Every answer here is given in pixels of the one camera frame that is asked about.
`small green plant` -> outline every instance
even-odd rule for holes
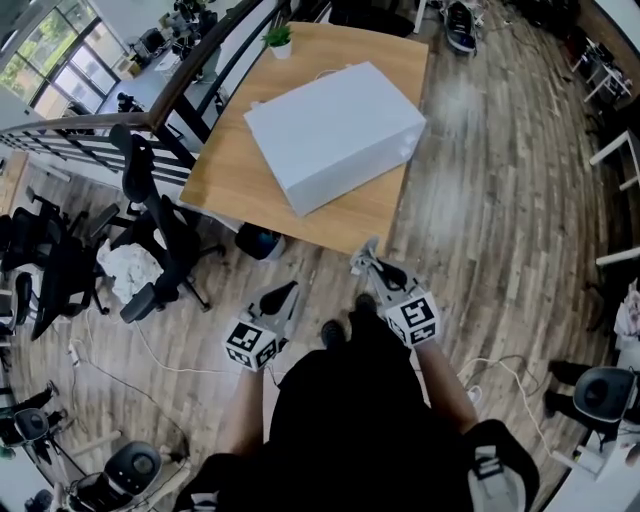
[[[284,46],[291,41],[291,29],[287,25],[274,28],[270,30],[266,36],[263,36],[262,40],[267,43],[267,46],[273,46],[275,48]]]

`trash can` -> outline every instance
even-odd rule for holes
[[[236,233],[236,245],[259,261],[275,261],[284,252],[284,235],[245,222]]]

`crumpled white bag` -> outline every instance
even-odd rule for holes
[[[638,336],[640,334],[640,292],[638,280],[629,285],[629,293],[620,304],[613,330],[620,336]]]
[[[162,274],[158,260],[140,244],[121,245],[112,251],[111,242],[106,240],[98,249],[97,260],[105,273],[115,278],[113,293],[123,304]]]

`shoe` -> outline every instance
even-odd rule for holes
[[[49,382],[47,382],[47,389],[49,391],[51,391],[51,394],[53,396],[58,396],[60,395],[60,391],[58,391],[58,387],[53,383],[52,380],[50,380]]]
[[[361,293],[356,297],[356,311],[370,311],[372,313],[378,312],[378,305],[376,300],[368,293]]]
[[[551,418],[553,418],[556,415],[556,411],[555,409],[552,409],[551,407],[549,407],[549,398],[551,397],[551,394],[553,393],[553,391],[545,391],[544,393],[544,417],[547,418],[548,420],[550,420]]]
[[[327,350],[334,349],[347,342],[344,327],[342,327],[342,324],[337,320],[329,320],[322,326],[320,339],[322,340],[324,348]]]

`potted plant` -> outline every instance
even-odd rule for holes
[[[271,47],[277,59],[288,59],[291,56],[291,29],[287,25],[271,29],[262,40]]]

